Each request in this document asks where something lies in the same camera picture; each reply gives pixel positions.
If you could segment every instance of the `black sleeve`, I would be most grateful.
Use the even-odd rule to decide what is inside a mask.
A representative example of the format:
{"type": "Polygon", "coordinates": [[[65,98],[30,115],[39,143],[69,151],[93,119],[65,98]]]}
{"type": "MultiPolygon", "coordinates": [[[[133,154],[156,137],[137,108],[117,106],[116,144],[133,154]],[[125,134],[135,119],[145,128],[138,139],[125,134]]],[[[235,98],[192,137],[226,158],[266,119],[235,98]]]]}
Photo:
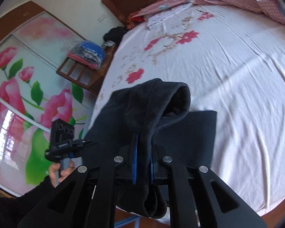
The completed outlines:
{"type": "Polygon", "coordinates": [[[0,228],[3,224],[6,228],[17,227],[20,220],[53,189],[51,180],[46,177],[37,187],[21,197],[0,197],[0,228]]]}

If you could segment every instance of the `hand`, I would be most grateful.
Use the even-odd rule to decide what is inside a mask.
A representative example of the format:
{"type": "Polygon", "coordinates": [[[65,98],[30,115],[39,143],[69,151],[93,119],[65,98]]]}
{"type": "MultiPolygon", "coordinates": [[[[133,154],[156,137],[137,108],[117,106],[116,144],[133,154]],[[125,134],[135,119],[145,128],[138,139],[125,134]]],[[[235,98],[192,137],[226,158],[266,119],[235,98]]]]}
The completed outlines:
{"type": "MultiPolygon", "coordinates": [[[[56,183],[56,171],[60,169],[59,163],[53,163],[49,167],[49,178],[51,179],[52,185],[54,187],[57,186],[56,183]]],[[[75,163],[71,160],[69,168],[63,170],[60,172],[61,177],[58,179],[58,182],[62,182],[68,175],[70,175],[73,170],[75,170],[75,163]]]]}

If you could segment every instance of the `white bed sheet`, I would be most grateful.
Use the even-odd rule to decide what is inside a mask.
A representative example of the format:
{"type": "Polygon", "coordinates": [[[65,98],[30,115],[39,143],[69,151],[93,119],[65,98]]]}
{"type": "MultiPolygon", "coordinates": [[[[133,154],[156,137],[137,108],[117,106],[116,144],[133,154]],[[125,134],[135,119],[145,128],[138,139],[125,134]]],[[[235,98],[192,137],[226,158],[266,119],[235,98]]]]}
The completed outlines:
{"type": "Polygon", "coordinates": [[[264,215],[283,201],[285,25],[212,5],[191,7],[153,30],[139,25],[115,53],[90,127],[113,91],[153,78],[187,83],[190,111],[218,112],[211,169],[249,206],[264,215]],[[205,12],[214,16],[198,19],[205,12]],[[198,35],[190,40],[193,34],[183,33],[192,30],[198,35]]]}

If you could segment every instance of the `metal bolt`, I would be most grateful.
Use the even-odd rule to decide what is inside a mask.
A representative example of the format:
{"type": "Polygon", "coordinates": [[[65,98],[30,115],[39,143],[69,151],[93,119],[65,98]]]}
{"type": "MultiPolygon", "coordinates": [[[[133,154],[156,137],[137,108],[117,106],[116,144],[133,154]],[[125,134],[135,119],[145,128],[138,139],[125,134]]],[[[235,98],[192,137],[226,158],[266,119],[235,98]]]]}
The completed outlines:
{"type": "Polygon", "coordinates": [[[123,161],[123,157],[122,157],[122,156],[116,156],[116,157],[114,158],[114,161],[115,161],[116,163],[120,163],[120,162],[123,161]]]}
{"type": "Polygon", "coordinates": [[[165,156],[165,157],[163,157],[163,161],[166,163],[170,163],[170,162],[172,162],[172,158],[170,156],[165,156]]]}
{"type": "Polygon", "coordinates": [[[82,165],[82,166],[78,167],[78,172],[79,173],[84,173],[86,171],[87,171],[87,167],[86,166],[82,165]]]}
{"type": "Polygon", "coordinates": [[[202,166],[199,167],[199,170],[202,173],[207,173],[209,169],[208,169],[207,166],[202,165],[202,166]]]}

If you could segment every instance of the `plastic bag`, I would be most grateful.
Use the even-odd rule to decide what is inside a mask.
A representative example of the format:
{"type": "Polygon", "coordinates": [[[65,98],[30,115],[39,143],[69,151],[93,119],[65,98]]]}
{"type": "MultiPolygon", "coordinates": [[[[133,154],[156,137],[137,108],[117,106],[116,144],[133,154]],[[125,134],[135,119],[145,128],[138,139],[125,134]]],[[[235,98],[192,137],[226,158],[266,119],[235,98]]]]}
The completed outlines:
{"type": "Polygon", "coordinates": [[[92,69],[100,69],[105,58],[105,51],[92,41],[85,40],[73,46],[68,53],[68,57],[92,69]]]}

